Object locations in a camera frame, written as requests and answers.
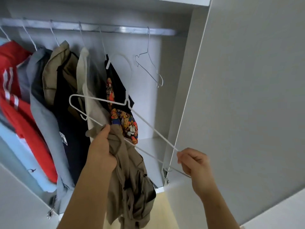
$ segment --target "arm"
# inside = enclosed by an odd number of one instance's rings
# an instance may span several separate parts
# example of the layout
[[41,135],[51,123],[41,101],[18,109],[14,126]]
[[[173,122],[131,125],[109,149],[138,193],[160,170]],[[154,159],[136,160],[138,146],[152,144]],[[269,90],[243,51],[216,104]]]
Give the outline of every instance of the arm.
[[58,229],[101,229],[104,224],[110,176],[116,159],[109,154],[107,125],[92,141],[71,200]]
[[209,229],[239,229],[225,203],[211,172],[208,156],[187,148],[177,153],[183,171],[192,177],[192,186],[200,197]]

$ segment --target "metal rod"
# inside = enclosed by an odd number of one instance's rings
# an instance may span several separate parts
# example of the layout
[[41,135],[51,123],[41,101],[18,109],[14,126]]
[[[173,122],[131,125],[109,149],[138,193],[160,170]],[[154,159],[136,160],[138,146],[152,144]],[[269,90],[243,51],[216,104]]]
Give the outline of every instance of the metal rod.
[[[24,26],[26,28],[36,29],[50,29],[50,21],[39,21],[24,19]],[[11,19],[11,18],[0,18],[1,26],[10,27],[22,27],[22,19]],[[56,22],[52,21],[53,30],[77,30],[79,31],[79,23],[72,22]],[[123,33],[123,34],[148,34],[147,27],[137,26],[116,26],[116,25],[105,25],[105,24],[92,24],[92,23],[81,23],[82,31],[90,32],[105,32],[105,33]],[[162,36],[181,36],[187,37],[187,31],[179,31],[173,29],[163,28],[150,28],[151,35],[162,35]]]

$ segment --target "person's right hand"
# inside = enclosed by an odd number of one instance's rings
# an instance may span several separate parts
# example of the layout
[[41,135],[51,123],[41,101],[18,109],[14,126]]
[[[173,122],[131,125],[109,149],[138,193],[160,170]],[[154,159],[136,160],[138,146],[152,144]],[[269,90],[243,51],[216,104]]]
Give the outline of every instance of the person's right hand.
[[191,176],[193,189],[200,198],[217,188],[206,154],[186,148],[177,153],[177,158],[183,171]]

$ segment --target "red jacket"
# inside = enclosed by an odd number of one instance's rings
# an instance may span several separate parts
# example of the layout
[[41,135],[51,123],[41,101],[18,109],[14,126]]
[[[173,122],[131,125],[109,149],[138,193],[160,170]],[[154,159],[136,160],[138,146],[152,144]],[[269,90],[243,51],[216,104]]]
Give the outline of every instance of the red jacket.
[[57,172],[51,154],[32,116],[30,104],[21,99],[18,67],[31,54],[14,41],[0,46],[0,108],[16,134],[25,139],[46,176],[56,183]]

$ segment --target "hand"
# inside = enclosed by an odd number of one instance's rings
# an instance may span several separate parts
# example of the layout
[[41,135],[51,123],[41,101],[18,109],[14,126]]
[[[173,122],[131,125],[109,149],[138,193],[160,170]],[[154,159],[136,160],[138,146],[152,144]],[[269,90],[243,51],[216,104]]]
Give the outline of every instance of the hand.
[[116,167],[116,158],[109,153],[109,131],[110,125],[106,125],[91,142],[86,162],[91,168],[98,169],[96,172],[102,170],[107,174],[111,174]]
[[200,198],[217,188],[206,154],[186,148],[178,152],[177,157],[183,171],[191,176],[193,189]]

